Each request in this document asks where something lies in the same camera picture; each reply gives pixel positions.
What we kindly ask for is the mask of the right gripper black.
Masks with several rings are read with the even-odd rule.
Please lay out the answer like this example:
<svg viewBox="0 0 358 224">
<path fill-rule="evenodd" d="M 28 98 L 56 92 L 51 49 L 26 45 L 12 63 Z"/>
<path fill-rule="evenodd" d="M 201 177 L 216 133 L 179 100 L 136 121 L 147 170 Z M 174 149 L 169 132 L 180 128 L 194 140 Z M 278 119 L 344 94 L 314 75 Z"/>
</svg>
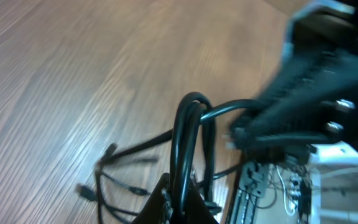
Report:
<svg viewBox="0 0 358 224">
<path fill-rule="evenodd" d="M 237 149 L 339 141 L 358 148 L 358 1 L 297 12 L 283 63 L 256 103 L 230 125 Z"/>
</svg>

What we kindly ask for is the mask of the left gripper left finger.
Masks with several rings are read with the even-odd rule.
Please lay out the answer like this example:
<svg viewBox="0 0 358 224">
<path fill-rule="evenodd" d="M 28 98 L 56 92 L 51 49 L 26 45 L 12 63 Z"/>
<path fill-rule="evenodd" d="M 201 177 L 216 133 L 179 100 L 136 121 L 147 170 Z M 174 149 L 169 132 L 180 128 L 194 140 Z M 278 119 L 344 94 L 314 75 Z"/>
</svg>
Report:
<svg viewBox="0 0 358 224">
<path fill-rule="evenodd" d="M 166 224 L 170 223 L 173 212 L 169 194 L 169 174 L 164 173 L 154 190 L 132 224 Z"/>
</svg>

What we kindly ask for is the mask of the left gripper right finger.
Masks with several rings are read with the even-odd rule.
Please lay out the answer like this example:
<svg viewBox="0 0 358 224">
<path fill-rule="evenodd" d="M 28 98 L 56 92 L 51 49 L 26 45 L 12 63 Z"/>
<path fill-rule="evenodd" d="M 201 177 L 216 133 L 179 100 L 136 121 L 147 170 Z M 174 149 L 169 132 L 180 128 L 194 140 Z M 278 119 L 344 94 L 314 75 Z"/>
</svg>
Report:
<svg viewBox="0 0 358 224">
<path fill-rule="evenodd" d="M 181 222 L 184 224 L 217 224 L 190 179 L 186 181 L 181 198 Z"/>
</svg>

